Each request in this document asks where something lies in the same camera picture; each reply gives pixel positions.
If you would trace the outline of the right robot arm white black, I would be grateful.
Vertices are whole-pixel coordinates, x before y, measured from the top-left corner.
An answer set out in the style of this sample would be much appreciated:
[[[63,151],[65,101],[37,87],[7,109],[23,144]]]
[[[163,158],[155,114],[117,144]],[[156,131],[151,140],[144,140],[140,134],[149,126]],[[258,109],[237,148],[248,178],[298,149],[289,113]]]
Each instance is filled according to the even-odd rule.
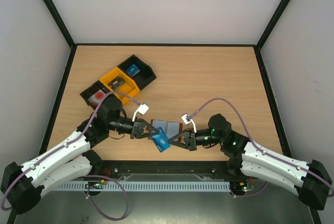
[[[332,179],[321,162],[299,161],[269,150],[232,130],[221,114],[209,119],[207,129],[186,129],[171,137],[169,143],[189,151],[218,144],[228,157],[230,176],[251,176],[275,184],[313,209],[324,210],[327,198],[333,196]]]

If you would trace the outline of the brown leather card holder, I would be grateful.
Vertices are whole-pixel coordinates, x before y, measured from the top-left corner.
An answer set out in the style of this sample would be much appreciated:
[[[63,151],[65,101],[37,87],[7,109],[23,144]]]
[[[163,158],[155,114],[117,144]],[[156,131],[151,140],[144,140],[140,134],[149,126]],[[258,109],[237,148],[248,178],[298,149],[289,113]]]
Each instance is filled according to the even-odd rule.
[[[183,130],[183,124],[181,122],[151,120],[150,125],[156,129],[162,128],[166,135],[166,141],[179,134]]]

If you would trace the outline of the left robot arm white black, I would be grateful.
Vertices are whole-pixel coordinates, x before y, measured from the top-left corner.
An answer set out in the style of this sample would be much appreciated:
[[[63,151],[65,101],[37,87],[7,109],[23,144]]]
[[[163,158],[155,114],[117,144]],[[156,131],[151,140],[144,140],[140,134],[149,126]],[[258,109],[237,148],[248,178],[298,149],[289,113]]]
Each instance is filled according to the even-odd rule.
[[[131,139],[152,137],[159,130],[135,115],[128,118],[115,96],[102,99],[90,117],[64,141],[38,157],[18,165],[9,164],[3,174],[1,210],[24,214],[48,192],[78,177],[97,177],[102,158],[93,147],[106,140],[110,131],[128,134]]]

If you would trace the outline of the blue vip card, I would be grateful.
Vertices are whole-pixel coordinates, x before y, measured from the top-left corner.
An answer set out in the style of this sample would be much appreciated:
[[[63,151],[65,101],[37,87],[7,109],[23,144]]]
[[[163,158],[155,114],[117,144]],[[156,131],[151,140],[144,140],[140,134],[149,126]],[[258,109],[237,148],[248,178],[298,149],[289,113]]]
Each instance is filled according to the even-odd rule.
[[[171,147],[169,139],[162,127],[158,127],[159,133],[151,137],[159,152],[164,152]]]

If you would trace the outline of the white red card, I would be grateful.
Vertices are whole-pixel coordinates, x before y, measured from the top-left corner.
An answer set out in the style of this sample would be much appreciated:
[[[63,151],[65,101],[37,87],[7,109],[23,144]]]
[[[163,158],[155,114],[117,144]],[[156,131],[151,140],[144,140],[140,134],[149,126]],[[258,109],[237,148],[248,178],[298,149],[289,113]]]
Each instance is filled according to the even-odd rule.
[[[99,90],[88,98],[88,102],[92,105],[92,107],[96,107],[104,96],[105,93],[102,90]]]

